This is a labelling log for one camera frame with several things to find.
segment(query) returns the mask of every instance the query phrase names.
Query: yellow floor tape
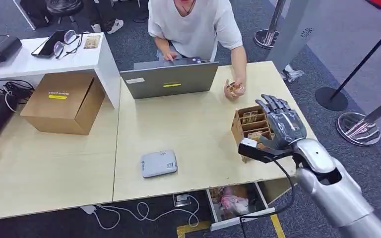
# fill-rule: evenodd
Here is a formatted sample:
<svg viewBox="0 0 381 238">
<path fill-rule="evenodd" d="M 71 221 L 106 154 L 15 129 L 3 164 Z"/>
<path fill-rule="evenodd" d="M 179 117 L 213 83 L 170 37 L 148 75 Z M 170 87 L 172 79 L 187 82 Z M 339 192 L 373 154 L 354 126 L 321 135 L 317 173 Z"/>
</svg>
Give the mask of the yellow floor tape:
<svg viewBox="0 0 381 238">
<path fill-rule="evenodd" d="M 270 216 L 272 225 L 275 228 L 275 232 L 277 233 L 278 238 L 285 238 L 284 231 L 282 230 L 280 220 L 277 215 Z"/>
<path fill-rule="evenodd" d="M 204 221 L 204 222 L 200 222 L 197 227 L 191 227 L 189 225 L 177 227 L 178 238 L 185 238 L 186 233 L 208 229 L 210 226 L 211 226 L 210 221 Z"/>
<path fill-rule="evenodd" d="M 274 226 L 275 232 L 278 238 L 285 238 L 284 231 L 282 230 L 280 220 L 277 215 L 270 216 L 272 225 Z M 208 229 L 211 226 L 210 221 L 200 222 L 197 227 L 191 227 L 189 225 L 184 225 L 177 227 L 178 238 L 185 238 L 185 234 L 189 232 L 196 232 L 204 229 Z"/>
</svg>

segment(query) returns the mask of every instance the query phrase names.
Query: person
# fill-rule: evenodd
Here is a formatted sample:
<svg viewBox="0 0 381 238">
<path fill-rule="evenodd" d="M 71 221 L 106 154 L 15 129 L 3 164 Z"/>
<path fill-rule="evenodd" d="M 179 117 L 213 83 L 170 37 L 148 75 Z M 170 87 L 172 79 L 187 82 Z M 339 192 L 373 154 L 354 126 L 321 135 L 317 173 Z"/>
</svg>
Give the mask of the person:
<svg viewBox="0 0 381 238">
<path fill-rule="evenodd" d="M 148 0 L 141 0 L 141 7 L 139 8 L 139 12 L 136 18 L 133 19 L 136 23 L 145 23 L 148 20 Z"/>
<path fill-rule="evenodd" d="M 82 2 L 95 33 L 103 30 L 112 34 L 124 25 L 124 21 L 116 19 L 110 0 L 83 0 Z"/>
<path fill-rule="evenodd" d="M 235 74 L 234 92 L 224 86 L 225 96 L 236 99 L 246 89 L 246 51 L 229 0 L 150 0 L 148 33 L 154 38 L 159 60 L 201 57 L 214 61 L 217 44 L 231 50 Z"/>
</svg>

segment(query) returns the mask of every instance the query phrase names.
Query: white sneaker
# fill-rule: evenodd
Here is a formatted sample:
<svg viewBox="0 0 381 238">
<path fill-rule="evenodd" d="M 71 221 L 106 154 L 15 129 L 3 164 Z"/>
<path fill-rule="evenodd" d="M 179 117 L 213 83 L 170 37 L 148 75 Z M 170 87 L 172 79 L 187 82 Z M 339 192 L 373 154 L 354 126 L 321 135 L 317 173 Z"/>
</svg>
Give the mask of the white sneaker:
<svg viewBox="0 0 381 238">
<path fill-rule="evenodd" d="M 124 21 L 116 19 L 115 23 L 112 26 L 112 29 L 110 31 L 108 31 L 107 34 L 113 34 L 117 30 L 121 29 L 123 26 L 124 26 Z"/>
<path fill-rule="evenodd" d="M 94 25 L 91 25 L 91 28 L 93 28 L 93 31 L 94 31 L 95 33 L 100 33 L 100 32 L 101 32 L 100 24 L 94 24 Z"/>
</svg>

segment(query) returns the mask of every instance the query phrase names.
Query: robotic arm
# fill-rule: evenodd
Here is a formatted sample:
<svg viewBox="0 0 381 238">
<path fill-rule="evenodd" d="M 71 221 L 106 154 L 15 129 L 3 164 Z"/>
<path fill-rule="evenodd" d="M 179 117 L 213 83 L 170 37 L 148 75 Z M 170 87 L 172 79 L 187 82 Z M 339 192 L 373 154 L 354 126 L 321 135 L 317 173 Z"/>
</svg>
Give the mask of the robotic arm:
<svg viewBox="0 0 381 238">
<path fill-rule="evenodd" d="M 239 154 L 263 163 L 293 156 L 298 183 L 344 237 L 381 238 L 381 221 L 344 166 L 317 140 L 306 138 L 306 128 L 287 102 L 265 94 L 262 97 L 267 104 L 262 100 L 256 103 L 263 108 L 274 138 L 259 139 L 268 147 L 265 149 L 245 138 L 239 145 Z"/>
</svg>

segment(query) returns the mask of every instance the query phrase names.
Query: gray laptop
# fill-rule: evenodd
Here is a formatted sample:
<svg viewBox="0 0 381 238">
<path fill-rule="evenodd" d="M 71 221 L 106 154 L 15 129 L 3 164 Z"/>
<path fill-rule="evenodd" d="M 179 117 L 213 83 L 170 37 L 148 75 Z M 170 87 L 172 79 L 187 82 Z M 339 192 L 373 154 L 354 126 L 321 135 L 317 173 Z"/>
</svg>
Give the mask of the gray laptop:
<svg viewBox="0 0 381 238">
<path fill-rule="evenodd" d="M 133 70 L 120 72 L 134 99 L 209 91 L 218 62 L 199 57 L 141 62 Z"/>
</svg>

